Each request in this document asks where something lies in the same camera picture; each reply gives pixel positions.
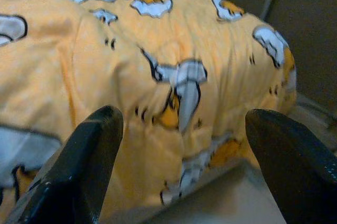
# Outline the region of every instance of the yellow fabric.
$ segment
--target yellow fabric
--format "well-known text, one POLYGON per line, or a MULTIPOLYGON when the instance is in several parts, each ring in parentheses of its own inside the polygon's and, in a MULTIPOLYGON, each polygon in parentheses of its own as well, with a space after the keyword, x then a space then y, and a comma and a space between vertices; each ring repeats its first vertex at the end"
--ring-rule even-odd
POLYGON ((91 112, 119 108, 124 137, 102 219, 160 206, 167 183, 184 193, 185 160, 226 132, 235 140, 203 164, 243 156, 257 165, 246 112, 287 113, 296 96, 279 33, 223 0, 73 1, 0 0, 0 21, 27 28, 0 43, 0 123, 64 143, 91 112))

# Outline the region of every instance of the black plastic claw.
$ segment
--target black plastic claw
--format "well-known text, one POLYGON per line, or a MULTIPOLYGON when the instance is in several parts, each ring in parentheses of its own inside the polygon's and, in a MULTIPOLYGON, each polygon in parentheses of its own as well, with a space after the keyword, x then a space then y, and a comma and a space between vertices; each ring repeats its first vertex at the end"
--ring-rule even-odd
POLYGON ((122 136, 118 109, 92 113, 41 168, 6 224, 98 223, 122 136))
POLYGON ((287 223, 337 223, 337 158, 304 125, 275 111, 246 115, 249 144, 287 223))

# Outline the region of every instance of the yellow blanket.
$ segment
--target yellow blanket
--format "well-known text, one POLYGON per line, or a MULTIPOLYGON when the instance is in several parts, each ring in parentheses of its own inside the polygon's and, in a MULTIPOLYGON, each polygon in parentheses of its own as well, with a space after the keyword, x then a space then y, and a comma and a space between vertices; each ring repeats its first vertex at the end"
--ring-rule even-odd
POLYGON ((225 0, 0 0, 0 56, 2 218, 18 167, 101 106, 124 117, 105 220, 168 205, 229 158, 256 164, 246 112, 286 113, 296 95, 287 42, 225 0))

